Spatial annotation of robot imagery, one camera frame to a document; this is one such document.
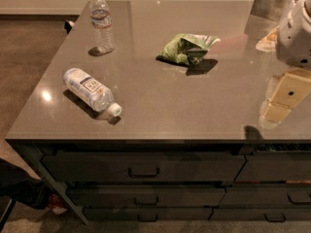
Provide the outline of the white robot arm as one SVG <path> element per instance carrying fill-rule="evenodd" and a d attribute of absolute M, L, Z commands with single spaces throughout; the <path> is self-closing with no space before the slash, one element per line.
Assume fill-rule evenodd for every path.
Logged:
<path fill-rule="evenodd" d="M 290 0 L 283 12 L 276 54 L 289 66 L 311 68 L 311 0 Z"/>

